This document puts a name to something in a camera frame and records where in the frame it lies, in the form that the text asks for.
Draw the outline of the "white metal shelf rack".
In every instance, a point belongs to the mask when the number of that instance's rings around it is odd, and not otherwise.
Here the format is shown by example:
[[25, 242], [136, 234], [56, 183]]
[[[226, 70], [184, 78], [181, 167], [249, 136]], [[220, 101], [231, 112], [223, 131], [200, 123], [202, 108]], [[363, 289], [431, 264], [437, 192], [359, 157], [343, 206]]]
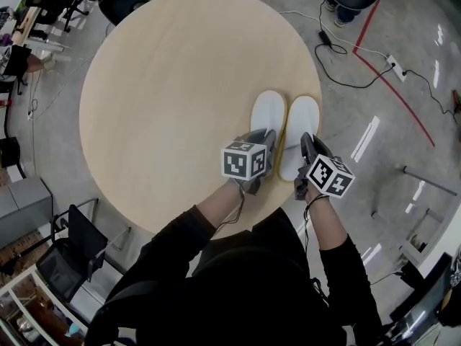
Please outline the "white metal shelf rack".
[[85, 346], [87, 329], [34, 265], [0, 288], [0, 330], [15, 346]]

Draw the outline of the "person's left forearm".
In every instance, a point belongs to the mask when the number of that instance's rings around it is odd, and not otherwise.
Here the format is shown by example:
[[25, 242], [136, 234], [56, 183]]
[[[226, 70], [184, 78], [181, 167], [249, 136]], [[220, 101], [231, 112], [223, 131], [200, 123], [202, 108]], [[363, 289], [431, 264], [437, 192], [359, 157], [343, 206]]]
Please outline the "person's left forearm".
[[245, 200], [242, 186], [234, 179], [229, 179], [211, 195], [197, 204], [198, 211], [207, 222], [218, 230], [223, 224], [236, 222]]

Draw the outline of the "white slipper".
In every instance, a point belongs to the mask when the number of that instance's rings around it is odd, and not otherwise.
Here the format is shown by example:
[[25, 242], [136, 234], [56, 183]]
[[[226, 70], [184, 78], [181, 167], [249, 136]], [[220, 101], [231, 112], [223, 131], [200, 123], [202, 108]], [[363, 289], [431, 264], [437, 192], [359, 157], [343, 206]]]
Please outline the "white slipper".
[[310, 138], [318, 132], [320, 110], [318, 103], [310, 96], [301, 95], [291, 104], [285, 125], [285, 142], [279, 163], [279, 178], [293, 182], [298, 169], [305, 165], [301, 150], [301, 138], [307, 133]]
[[254, 103], [251, 111], [251, 142], [265, 143], [268, 146], [268, 162], [265, 177], [273, 173], [274, 166], [282, 142], [282, 133], [287, 117], [285, 98], [277, 91], [263, 91]]

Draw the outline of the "black mesh folding chair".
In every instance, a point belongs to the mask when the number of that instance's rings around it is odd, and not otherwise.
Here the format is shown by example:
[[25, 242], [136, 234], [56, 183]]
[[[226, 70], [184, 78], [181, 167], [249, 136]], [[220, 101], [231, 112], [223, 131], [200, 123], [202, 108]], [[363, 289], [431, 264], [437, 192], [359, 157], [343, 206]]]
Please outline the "black mesh folding chair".
[[103, 267], [107, 248], [113, 243], [79, 208], [72, 204], [53, 216], [52, 244], [36, 263], [50, 291], [64, 303], [70, 303], [78, 289]]

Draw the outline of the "person's right forearm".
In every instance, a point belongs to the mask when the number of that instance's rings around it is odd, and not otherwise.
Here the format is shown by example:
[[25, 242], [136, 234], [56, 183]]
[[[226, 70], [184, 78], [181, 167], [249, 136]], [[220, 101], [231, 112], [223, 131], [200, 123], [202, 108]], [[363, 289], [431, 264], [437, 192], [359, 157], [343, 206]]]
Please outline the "person's right forearm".
[[340, 247], [346, 241], [348, 233], [329, 197], [311, 190], [307, 192], [305, 200], [320, 250], [326, 251]]

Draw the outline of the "black monitor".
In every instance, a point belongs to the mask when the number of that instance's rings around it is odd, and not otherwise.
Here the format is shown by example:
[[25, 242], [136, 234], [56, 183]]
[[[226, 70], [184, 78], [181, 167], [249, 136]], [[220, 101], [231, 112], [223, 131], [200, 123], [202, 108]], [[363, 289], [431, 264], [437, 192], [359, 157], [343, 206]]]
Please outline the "black monitor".
[[392, 346], [416, 344], [435, 325], [461, 326], [461, 252], [444, 253], [413, 292], [390, 313]]

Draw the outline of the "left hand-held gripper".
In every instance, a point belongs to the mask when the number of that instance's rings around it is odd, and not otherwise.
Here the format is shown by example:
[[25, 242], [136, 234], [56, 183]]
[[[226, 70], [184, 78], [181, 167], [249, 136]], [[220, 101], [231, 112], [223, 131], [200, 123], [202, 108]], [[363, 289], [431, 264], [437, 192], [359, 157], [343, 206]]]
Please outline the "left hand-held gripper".
[[277, 134], [260, 128], [237, 137], [221, 150], [221, 174], [244, 193], [257, 195], [261, 182], [273, 169]]

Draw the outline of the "white desk with grey legs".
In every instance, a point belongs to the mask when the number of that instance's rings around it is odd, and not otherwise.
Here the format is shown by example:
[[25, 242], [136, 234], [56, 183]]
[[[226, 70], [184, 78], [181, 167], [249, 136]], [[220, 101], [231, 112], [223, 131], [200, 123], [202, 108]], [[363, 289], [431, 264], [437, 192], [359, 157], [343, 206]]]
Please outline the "white desk with grey legs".
[[393, 197], [400, 200], [400, 189], [397, 183], [403, 175], [435, 187], [452, 197], [444, 214], [438, 214], [430, 208], [426, 210], [425, 215], [431, 217], [439, 225], [422, 251], [417, 250], [409, 240], [401, 236], [396, 228], [379, 214], [377, 209], [374, 209], [370, 215], [375, 224], [384, 232], [384, 235], [398, 247], [399, 253], [416, 267], [423, 278], [426, 278], [443, 254], [454, 257], [458, 246], [461, 245], [461, 182], [456, 184], [414, 167], [398, 166], [379, 178], [380, 184], [377, 193], [380, 193], [387, 186], [391, 186]]

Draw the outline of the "cluttered wooden desk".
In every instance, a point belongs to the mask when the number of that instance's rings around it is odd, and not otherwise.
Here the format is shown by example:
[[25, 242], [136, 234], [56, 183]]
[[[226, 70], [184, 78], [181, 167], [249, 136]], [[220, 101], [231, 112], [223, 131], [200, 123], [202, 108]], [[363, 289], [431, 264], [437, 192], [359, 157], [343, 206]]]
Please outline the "cluttered wooden desk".
[[40, 31], [44, 30], [48, 35], [45, 39], [32, 37], [31, 31], [37, 29], [37, 18], [41, 12], [42, 9], [38, 7], [31, 7], [27, 10], [24, 19], [14, 28], [12, 33], [13, 44], [30, 48], [32, 53], [38, 54], [40, 58], [47, 54], [52, 54], [54, 59], [58, 61], [70, 62], [72, 60], [70, 56], [71, 47], [58, 42], [58, 36], [53, 33], [55, 30], [53, 25], [46, 29], [40, 28]]

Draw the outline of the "person's black clothed body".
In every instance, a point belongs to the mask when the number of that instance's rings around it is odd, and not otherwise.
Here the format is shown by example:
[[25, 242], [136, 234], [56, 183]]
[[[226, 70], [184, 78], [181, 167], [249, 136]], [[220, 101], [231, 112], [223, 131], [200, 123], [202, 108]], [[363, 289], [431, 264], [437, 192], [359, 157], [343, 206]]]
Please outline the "person's black clothed body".
[[197, 208], [144, 245], [92, 319], [86, 346], [134, 329], [133, 346], [286, 341], [375, 346], [382, 331], [361, 257], [351, 239], [321, 252], [329, 294], [314, 287], [300, 239], [283, 210], [250, 231], [214, 238]]

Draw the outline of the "black floor box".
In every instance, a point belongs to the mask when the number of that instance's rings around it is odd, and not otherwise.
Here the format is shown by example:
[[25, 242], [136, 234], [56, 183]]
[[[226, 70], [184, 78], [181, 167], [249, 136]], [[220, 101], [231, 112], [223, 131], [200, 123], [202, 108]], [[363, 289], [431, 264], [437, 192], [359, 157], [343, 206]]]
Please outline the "black floor box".
[[4, 169], [16, 167], [22, 179], [26, 177], [20, 164], [20, 146], [16, 137], [0, 139], [0, 166]]

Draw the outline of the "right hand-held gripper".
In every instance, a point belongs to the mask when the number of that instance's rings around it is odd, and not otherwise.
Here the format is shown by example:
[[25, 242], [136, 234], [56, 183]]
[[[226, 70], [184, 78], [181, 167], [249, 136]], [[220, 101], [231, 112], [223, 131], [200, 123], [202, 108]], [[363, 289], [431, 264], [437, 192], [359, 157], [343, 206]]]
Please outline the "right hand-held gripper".
[[343, 198], [355, 179], [347, 165], [317, 136], [304, 133], [300, 146], [304, 164], [294, 181], [295, 199], [305, 199], [309, 182], [323, 195]]

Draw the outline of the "grey metal cabinet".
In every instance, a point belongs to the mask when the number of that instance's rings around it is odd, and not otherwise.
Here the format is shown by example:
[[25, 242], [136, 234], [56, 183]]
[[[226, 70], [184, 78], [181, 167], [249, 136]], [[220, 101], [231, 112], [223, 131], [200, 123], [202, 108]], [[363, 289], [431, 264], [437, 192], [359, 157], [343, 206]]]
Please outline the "grey metal cabinet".
[[53, 198], [37, 177], [0, 187], [0, 249], [49, 223]]

